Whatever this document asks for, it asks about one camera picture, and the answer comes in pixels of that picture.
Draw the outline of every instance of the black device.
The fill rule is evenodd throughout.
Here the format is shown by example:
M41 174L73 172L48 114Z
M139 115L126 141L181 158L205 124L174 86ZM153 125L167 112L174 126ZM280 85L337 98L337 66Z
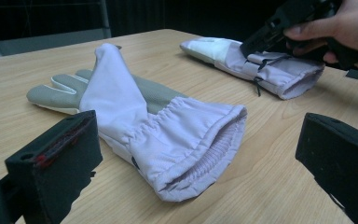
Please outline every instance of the black device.
M307 113L296 159L347 216L358 223L358 130L340 120Z
M249 54L263 52L285 38L283 30L305 21L329 18L337 13L339 0L288 0L278 7L275 14L266 20L265 25L241 44L241 52L246 58ZM291 46L304 45L305 41L287 38ZM328 47L335 52L342 69L349 69L358 63L358 51L338 43L332 37L326 38Z
M63 119L5 160L0 223L60 223L102 160L95 111Z

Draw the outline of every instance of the dark wall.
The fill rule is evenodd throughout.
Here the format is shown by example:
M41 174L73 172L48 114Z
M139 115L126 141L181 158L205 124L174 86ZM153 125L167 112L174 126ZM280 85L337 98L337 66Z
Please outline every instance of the dark wall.
M165 0L106 0L112 36L164 28Z
M196 35L242 41L260 28L284 0L170 0L166 26Z
M157 29L245 40L285 0L106 0L112 36ZM0 40L103 27L98 0L0 0ZM286 51L285 41L272 50ZM321 59L324 50L305 58Z

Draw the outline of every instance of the glove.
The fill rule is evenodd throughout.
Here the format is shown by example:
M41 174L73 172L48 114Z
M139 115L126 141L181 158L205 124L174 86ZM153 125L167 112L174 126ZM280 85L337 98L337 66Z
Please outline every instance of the glove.
M259 85L283 100L300 96L312 88L324 70L324 63L297 59L284 53L255 53L246 59L240 45L241 42L235 40L202 37L183 42L180 48L235 77L253 81L257 87Z
M180 202L200 195L234 158L246 108L176 96L158 113L148 113L118 49L103 44L95 54L79 111L96 111L101 138L137 168L161 200Z
M40 85L30 89L27 93L28 101L65 114L76 114L79 112L80 100L91 75L91 70L82 69L77 71L74 76L64 74L54 76L51 78L52 87ZM137 76L133 76L133 78L147 101L149 113L157 114L175 96L186 97L181 92L156 82Z

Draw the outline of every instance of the elastic cuff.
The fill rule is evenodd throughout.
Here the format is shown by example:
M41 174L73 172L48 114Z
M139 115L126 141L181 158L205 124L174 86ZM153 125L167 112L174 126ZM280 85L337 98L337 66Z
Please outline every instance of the elastic cuff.
M244 133L243 105L174 98L136 131L130 151L163 201L200 195L231 163Z
M285 85L278 86L277 95L283 100L296 98L311 89L324 71L324 63L303 60L303 69L298 69L299 75Z

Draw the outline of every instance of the human hand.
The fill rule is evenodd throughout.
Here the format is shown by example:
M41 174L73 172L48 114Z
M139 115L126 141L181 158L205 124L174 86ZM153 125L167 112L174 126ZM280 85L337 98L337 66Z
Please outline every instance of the human hand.
M339 43L358 50L358 0L343 0L335 16L295 25L286 29L284 34L293 40L310 40L308 45L294 48L295 55L326 45L325 37L333 37ZM337 63L337 56L334 52L327 51L324 60L327 63Z

